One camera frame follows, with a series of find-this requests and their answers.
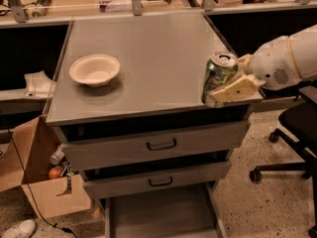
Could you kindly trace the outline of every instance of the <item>cable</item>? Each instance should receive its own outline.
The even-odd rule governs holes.
[[[57,225],[57,223],[56,223],[56,224],[51,224],[51,223],[49,223],[49,222],[42,216],[42,214],[41,214],[41,212],[40,212],[40,209],[39,209],[39,206],[38,206],[38,204],[37,204],[37,202],[36,202],[36,200],[35,200],[35,198],[34,198],[33,192],[32,192],[31,187],[30,187],[30,185],[29,185],[29,182],[28,182],[28,179],[27,179],[26,169],[25,169],[25,167],[24,167],[24,165],[23,165],[23,162],[22,162],[22,159],[21,159],[19,150],[18,150],[18,148],[17,148],[16,143],[14,142],[14,139],[13,139],[13,137],[12,137],[12,133],[11,133],[11,131],[10,131],[10,129],[9,129],[9,126],[7,125],[7,122],[6,122],[5,118],[4,118],[4,115],[3,115],[1,109],[0,109],[0,115],[1,115],[1,118],[2,118],[2,120],[3,120],[4,126],[5,126],[5,128],[7,129],[8,133],[9,133],[9,135],[10,135],[10,140],[11,140],[11,142],[12,142],[12,144],[13,144],[13,146],[14,146],[16,152],[17,152],[17,156],[18,156],[18,159],[19,159],[19,162],[20,162],[20,164],[21,164],[21,167],[22,167],[22,170],[23,170],[23,174],[24,174],[24,177],[25,177],[26,185],[27,185],[28,189],[30,190],[32,200],[33,200],[33,202],[34,202],[34,204],[35,204],[35,206],[36,206],[36,209],[37,209],[39,215],[41,216],[41,218],[43,219],[43,221],[44,221],[47,225],[52,226],[53,228],[60,229],[61,231],[65,232],[65,233],[71,233],[74,237],[78,238],[78,237],[75,235],[75,233],[74,233],[71,229],[66,228],[66,227],[59,227],[59,226]]]
[[[10,7],[10,4],[8,3],[8,5],[6,5],[6,4],[4,4],[4,1],[5,0],[0,0],[0,5],[2,5],[2,6],[4,6],[4,7],[6,7],[6,8],[8,8],[8,9],[10,9],[11,7]],[[25,8],[26,6],[28,6],[28,5],[35,5],[36,4],[36,2],[31,2],[31,3],[27,3],[27,4],[23,4],[23,8]],[[0,16],[5,16],[5,15],[7,15],[9,12],[11,12],[11,10],[1,10],[0,9]]]

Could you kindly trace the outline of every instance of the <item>white bowl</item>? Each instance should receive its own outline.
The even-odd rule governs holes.
[[[91,55],[74,62],[69,70],[70,77],[91,87],[106,85],[120,70],[119,62],[107,55]]]

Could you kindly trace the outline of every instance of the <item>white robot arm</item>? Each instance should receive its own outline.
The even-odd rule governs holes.
[[[245,64],[246,74],[279,90],[317,76],[317,25],[262,45]]]

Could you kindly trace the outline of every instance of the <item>speckled floor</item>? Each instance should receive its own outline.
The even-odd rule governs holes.
[[[220,180],[214,197],[228,237],[232,238],[301,238],[309,237],[313,225],[311,180],[300,173],[264,175],[260,184],[249,180],[249,171],[256,165],[295,162],[298,158],[281,140],[270,143],[267,136],[276,126],[277,117],[291,102],[281,102],[269,110],[256,109],[252,126],[242,146],[232,155],[232,167]],[[48,219],[51,224],[68,227],[80,238],[103,237],[104,221],[93,210]],[[21,220],[34,217],[33,210],[20,188],[0,193],[0,233]],[[74,237],[48,226],[36,218],[34,238]]]

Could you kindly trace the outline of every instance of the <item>office chair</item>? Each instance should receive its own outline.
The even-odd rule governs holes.
[[[271,171],[304,171],[304,179],[312,178],[315,226],[308,234],[311,238],[317,238],[317,88],[312,85],[305,86],[299,89],[299,95],[305,101],[283,111],[278,117],[280,124],[298,141],[292,140],[280,129],[275,129],[268,139],[276,143],[282,138],[304,162],[256,166],[250,172],[250,179],[259,183],[262,180],[262,172]]]

